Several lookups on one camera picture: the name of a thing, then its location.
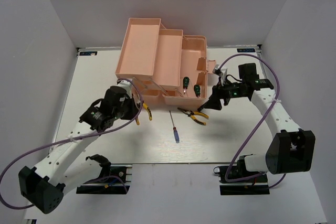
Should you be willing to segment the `blue handle screwdriver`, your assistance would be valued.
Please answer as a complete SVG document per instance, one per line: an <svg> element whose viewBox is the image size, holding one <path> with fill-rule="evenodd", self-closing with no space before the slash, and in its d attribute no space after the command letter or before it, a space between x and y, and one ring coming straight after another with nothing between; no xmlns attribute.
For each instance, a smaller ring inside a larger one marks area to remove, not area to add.
<svg viewBox="0 0 336 224"><path fill-rule="evenodd" d="M177 128L176 128L176 126L175 126L175 124L174 124L174 121L173 121L173 117L172 117L172 113L171 113L171 111L169 111L169 113L170 113L170 118L171 118L171 122L172 122L172 125L173 125L174 139L175 139L175 142L176 142L176 143L179 143L179 142L180 142L180 137L179 137Z"/></svg>

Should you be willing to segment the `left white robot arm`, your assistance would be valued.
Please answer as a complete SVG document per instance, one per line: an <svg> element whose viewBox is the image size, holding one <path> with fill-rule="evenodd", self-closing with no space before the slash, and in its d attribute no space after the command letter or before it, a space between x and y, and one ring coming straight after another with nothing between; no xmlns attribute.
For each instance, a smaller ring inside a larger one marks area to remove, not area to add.
<svg viewBox="0 0 336 224"><path fill-rule="evenodd" d="M75 168L70 165L116 120L132 120L139 110L132 96L132 84L121 80L111 86L80 116L70 132L70 142L56 145L33 168L25 166L18 174L21 194L42 213L49 214L63 197L81 184L110 178L111 163L102 155L92 155Z"/></svg>

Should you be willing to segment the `green stubby screwdriver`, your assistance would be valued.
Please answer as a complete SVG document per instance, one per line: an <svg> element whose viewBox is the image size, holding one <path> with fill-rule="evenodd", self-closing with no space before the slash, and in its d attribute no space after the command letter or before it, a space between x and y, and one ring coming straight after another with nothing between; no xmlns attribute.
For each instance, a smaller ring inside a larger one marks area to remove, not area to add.
<svg viewBox="0 0 336 224"><path fill-rule="evenodd" d="M194 85L194 92L197 98L201 96L201 87L198 84Z"/></svg>
<svg viewBox="0 0 336 224"><path fill-rule="evenodd" d="M187 94L187 89L188 89L189 83L190 83L189 77L184 77L183 82L182 82L182 84L183 84L183 94Z"/></svg>

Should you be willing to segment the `pink plastic toolbox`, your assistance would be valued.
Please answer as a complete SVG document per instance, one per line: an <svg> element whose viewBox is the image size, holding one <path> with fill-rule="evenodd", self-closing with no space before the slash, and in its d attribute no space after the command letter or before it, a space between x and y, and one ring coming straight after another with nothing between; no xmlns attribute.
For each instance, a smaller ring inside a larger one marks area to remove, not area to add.
<svg viewBox="0 0 336 224"><path fill-rule="evenodd" d="M168 29L159 18L129 18L115 75L133 79L148 105L196 109L207 98L215 64L207 58L206 37ZM190 79L187 94L183 94L184 77ZM199 98L195 84L201 87Z"/></svg>

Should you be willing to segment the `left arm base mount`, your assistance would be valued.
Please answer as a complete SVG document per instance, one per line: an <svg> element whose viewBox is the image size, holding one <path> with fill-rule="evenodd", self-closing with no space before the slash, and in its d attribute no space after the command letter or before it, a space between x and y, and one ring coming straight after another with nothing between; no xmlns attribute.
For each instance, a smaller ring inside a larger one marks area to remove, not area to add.
<svg viewBox="0 0 336 224"><path fill-rule="evenodd" d="M78 195L126 195L131 186L132 165L112 165L108 178L81 185Z"/></svg>

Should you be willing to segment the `yellow needle-nose pliers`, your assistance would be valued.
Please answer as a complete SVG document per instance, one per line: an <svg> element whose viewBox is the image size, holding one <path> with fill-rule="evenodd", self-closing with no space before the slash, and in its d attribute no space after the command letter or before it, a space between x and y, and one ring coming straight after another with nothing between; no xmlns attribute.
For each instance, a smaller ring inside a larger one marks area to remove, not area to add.
<svg viewBox="0 0 336 224"><path fill-rule="evenodd" d="M148 105L143 102L142 108L147 111L148 116L149 116L149 120L152 121L153 120L152 112L151 112L150 108L148 107ZM135 118L135 122L136 122L137 125L140 125L140 121L139 121L138 117Z"/></svg>

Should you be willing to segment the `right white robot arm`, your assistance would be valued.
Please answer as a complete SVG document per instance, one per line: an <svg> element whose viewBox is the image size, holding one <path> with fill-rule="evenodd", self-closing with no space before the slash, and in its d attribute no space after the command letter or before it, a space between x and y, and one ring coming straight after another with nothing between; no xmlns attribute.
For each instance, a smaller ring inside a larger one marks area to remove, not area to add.
<svg viewBox="0 0 336 224"><path fill-rule="evenodd" d="M212 87L212 94L202 109L221 110L234 98L248 98L265 118L272 134L272 142L264 154L240 156L228 179L250 181L256 174L270 172L286 174L307 172L311 168L315 135L303 130L289 116L281 102L276 100L276 91L268 79L257 74L254 63L238 67L238 82L227 79L227 69L216 65L213 73L219 82Z"/></svg>

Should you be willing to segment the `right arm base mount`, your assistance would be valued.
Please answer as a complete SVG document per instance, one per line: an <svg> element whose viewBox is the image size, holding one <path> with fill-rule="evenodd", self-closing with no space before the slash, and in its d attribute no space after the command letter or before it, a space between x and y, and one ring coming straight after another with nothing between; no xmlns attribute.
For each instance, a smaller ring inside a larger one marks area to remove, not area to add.
<svg viewBox="0 0 336 224"><path fill-rule="evenodd" d="M219 177L219 189L221 196L248 196L248 195L269 195L269 184L266 174L251 179L244 179L238 182L228 182L225 174L228 165L216 166L213 169L215 176Z"/></svg>

